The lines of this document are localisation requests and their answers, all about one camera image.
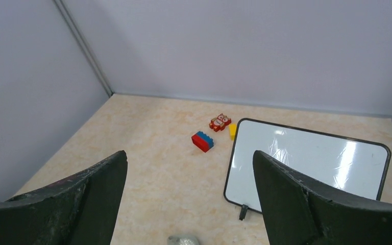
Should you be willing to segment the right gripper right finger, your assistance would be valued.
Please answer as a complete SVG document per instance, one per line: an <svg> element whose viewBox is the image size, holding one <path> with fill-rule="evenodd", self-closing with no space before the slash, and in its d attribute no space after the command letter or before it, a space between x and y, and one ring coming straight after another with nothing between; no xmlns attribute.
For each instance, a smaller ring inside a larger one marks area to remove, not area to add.
<svg viewBox="0 0 392 245"><path fill-rule="evenodd" d="M309 177L263 151L253 169L270 244L392 244L392 204Z"/></svg>

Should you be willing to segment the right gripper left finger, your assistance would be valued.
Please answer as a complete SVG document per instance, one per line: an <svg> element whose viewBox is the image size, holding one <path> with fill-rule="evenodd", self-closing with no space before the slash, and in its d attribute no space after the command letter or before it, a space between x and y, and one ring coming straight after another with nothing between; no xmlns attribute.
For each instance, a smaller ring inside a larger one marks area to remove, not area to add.
<svg viewBox="0 0 392 245"><path fill-rule="evenodd" d="M118 151L52 184L0 202L0 244L109 244L128 171Z"/></svg>

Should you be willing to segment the small whiteboard with black frame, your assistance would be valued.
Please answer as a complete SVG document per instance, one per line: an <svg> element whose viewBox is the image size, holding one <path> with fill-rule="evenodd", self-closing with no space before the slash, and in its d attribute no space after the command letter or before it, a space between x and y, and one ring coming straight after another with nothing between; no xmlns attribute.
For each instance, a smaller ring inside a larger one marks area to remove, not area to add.
<svg viewBox="0 0 392 245"><path fill-rule="evenodd" d="M260 150L307 176L345 192L380 200L390 149L381 143L242 118L237 124L224 198L260 212L253 154Z"/></svg>

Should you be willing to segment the yellow toy brick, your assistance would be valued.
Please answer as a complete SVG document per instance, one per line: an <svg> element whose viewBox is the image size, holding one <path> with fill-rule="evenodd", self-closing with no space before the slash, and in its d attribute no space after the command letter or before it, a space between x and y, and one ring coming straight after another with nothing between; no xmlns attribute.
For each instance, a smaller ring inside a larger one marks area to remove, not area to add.
<svg viewBox="0 0 392 245"><path fill-rule="evenodd" d="M229 128L230 139L231 139L232 141L234 141L235 138L236 138L237 124L229 124L229 125L228 125L228 128Z"/></svg>

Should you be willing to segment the red and blue toy brick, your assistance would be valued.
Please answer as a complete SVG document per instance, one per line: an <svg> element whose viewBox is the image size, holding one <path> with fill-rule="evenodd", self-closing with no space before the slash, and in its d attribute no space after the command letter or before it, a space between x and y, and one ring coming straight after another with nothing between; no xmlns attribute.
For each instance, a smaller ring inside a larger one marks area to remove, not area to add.
<svg viewBox="0 0 392 245"><path fill-rule="evenodd" d="M214 146L213 139L202 131L198 131L192 135L191 140L204 153L208 152Z"/></svg>

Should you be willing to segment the red owl toy block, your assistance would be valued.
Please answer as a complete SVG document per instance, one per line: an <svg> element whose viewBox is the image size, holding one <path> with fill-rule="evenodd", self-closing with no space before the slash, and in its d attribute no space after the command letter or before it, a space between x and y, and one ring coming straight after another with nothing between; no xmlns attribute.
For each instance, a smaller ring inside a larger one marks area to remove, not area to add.
<svg viewBox="0 0 392 245"><path fill-rule="evenodd" d="M209 128L215 132L222 131L232 122L232 119L223 113L219 114L217 117L211 119L209 123Z"/></svg>

